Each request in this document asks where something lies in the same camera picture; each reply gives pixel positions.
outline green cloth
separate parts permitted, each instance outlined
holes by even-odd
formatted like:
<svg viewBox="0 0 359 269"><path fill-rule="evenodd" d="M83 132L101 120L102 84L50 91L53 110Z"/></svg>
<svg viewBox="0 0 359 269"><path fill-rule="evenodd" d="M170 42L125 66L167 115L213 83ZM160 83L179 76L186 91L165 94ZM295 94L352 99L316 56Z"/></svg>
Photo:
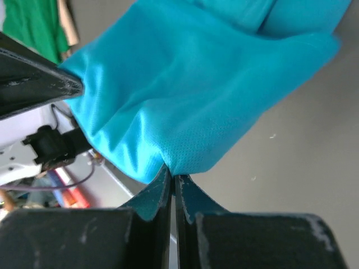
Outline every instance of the green cloth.
<svg viewBox="0 0 359 269"><path fill-rule="evenodd" d="M56 0L4 0L3 32L46 59L60 63L69 49L60 25Z"/></svg>

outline blue cloth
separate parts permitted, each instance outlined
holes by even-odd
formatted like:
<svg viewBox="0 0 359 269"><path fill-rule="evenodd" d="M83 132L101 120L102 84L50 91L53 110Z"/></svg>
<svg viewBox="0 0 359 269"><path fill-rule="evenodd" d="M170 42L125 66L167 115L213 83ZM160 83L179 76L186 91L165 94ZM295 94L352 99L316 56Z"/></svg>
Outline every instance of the blue cloth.
<svg viewBox="0 0 359 269"><path fill-rule="evenodd" d="M205 172L338 51L330 32L349 0L301 2L309 10L299 0L139 0L61 65L85 85L67 102L128 176L149 183L163 164Z"/></svg>

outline towel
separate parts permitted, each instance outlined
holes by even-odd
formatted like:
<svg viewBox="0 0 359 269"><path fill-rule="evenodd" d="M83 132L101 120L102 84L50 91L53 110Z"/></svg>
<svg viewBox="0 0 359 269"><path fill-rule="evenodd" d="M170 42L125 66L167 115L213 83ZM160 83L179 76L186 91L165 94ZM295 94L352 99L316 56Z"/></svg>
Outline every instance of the towel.
<svg viewBox="0 0 359 269"><path fill-rule="evenodd" d="M310 10L297 0L138 0L60 65L85 85L67 103L128 176L149 183L162 165L205 172L337 53L331 32L349 1L301 2Z"/></svg>

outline beige object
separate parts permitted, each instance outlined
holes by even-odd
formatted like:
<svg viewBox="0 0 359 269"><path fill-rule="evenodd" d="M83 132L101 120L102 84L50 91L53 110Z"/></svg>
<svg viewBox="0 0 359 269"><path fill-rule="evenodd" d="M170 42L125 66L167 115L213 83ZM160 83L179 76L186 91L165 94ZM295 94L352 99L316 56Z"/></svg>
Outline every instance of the beige object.
<svg viewBox="0 0 359 269"><path fill-rule="evenodd" d="M60 23L65 32L67 43L69 46L76 45L79 43L79 35L73 24L73 19L67 8L66 0L57 0L58 14Z"/></svg>

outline green fabric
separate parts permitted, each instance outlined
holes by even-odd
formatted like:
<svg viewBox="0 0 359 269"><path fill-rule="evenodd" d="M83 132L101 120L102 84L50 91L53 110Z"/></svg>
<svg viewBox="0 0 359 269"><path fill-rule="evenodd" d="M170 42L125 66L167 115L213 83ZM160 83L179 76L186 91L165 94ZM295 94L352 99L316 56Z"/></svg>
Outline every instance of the green fabric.
<svg viewBox="0 0 359 269"><path fill-rule="evenodd" d="M6 18L3 32L43 57L61 62L69 49L60 25L56 0L4 0Z"/></svg>

